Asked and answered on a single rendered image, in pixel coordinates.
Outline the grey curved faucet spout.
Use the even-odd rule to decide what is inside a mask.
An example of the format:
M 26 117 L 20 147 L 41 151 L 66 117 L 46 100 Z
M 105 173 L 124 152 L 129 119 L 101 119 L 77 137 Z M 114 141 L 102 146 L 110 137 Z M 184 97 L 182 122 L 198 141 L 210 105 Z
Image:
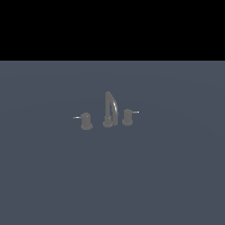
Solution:
M 118 125 L 118 105 L 110 91 L 105 93 L 105 120 L 104 127 L 112 127 Z

